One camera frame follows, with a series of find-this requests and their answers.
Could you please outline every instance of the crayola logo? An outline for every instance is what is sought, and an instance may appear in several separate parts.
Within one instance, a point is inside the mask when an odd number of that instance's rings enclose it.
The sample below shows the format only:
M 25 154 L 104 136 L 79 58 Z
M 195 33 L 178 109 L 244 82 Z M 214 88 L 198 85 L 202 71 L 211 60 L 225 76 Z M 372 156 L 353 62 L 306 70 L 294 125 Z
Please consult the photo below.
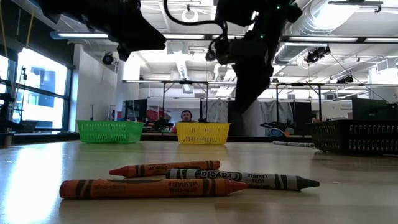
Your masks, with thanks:
M 224 178 L 233 181 L 240 181 L 242 179 L 242 174 L 237 172 L 200 171 L 200 178 Z

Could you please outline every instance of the red crayon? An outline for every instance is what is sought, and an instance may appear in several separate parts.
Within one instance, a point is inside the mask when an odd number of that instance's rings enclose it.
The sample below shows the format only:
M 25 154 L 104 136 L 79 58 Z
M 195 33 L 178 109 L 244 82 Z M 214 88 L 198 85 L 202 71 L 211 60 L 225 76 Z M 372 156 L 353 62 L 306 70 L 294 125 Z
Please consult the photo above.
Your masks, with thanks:
M 245 183 L 228 179 L 67 180 L 61 198 L 147 198 L 225 196 L 246 189 Z
M 168 169 L 200 169 L 215 170 L 220 168 L 219 161 L 191 161 L 191 162 L 169 162 L 165 164 L 132 165 L 111 170 L 110 175 L 125 177 L 147 177 L 152 175 L 164 175 Z

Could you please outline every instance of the crayon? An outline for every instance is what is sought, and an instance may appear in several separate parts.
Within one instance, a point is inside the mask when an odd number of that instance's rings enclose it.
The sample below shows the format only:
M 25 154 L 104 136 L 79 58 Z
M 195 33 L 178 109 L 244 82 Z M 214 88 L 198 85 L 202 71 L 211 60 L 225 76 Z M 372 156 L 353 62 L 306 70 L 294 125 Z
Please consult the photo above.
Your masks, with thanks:
M 248 185 L 227 179 L 67 180 L 61 198 L 145 198 L 224 196 Z
M 279 142 L 273 141 L 273 144 L 281 145 L 281 146 L 297 146 L 297 147 L 314 147 L 313 143 L 297 143 L 297 142 Z
M 276 189 L 276 190 L 301 190 L 309 187 L 319 187 L 319 182 L 295 175 L 280 174 L 253 174 L 242 172 L 169 169 L 166 179 L 216 179 L 224 178 L 248 184 L 249 188 Z
M 170 162 L 165 164 L 132 165 L 111 170 L 110 175 L 121 175 L 125 177 L 147 177 L 152 175 L 164 175 L 168 169 L 201 169 L 214 170 L 220 168 L 219 161 L 191 161 Z

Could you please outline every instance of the person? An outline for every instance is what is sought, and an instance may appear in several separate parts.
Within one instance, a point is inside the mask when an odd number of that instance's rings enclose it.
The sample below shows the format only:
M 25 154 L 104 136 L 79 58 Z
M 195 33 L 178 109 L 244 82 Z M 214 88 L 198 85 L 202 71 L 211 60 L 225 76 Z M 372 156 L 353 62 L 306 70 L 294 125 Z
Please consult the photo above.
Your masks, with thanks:
M 181 122 L 192 122 L 192 113 L 189 110 L 184 110 L 181 112 Z M 177 125 L 175 125 L 171 133 L 177 133 Z

